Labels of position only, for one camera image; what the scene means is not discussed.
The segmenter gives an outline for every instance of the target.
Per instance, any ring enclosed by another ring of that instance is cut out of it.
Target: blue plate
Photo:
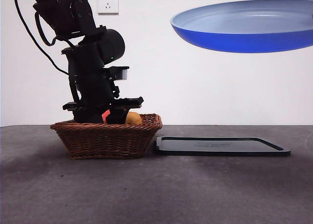
[[[207,49],[264,53],[313,45],[313,0],[247,0],[208,5],[171,19],[185,41]]]

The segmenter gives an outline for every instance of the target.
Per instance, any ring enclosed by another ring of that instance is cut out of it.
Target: gray floor
[[[313,126],[164,126],[255,136],[290,157],[70,160],[48,126],[1,128],[2,224],[312,224]]]

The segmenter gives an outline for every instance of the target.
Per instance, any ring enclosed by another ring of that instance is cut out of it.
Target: wall socket
[[[118,0],[98,0],[98,14],[118,14]]]

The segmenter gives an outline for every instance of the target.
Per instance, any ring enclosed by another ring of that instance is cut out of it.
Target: wicker basket
[[[71,159],[142,158],[155,133],[162,128],[157,114],[141,114],[142,125],[56,123],[55,130]]]

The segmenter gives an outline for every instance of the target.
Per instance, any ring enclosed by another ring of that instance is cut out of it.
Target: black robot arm
[[[67,41],[70,47],[62,50],[68,59],[69,85],[74,102],[63,106],[73,111],[79,123],[102,123],[102,113],[111,111],[109,123],[123,123],[131,108],[140,108],[142,97],[117,99],[119,88],[114,81],[120,79],[129,67],[104,66],[122,57],[125,44],[122,36],[105,26],[96,27],[88,0],[36,0],[34,8],[38,31],[47,45],[55,40]],[[42,17],[55,31],[49,43],[41,28]],[[78,45],[69,39],[84,36]]]

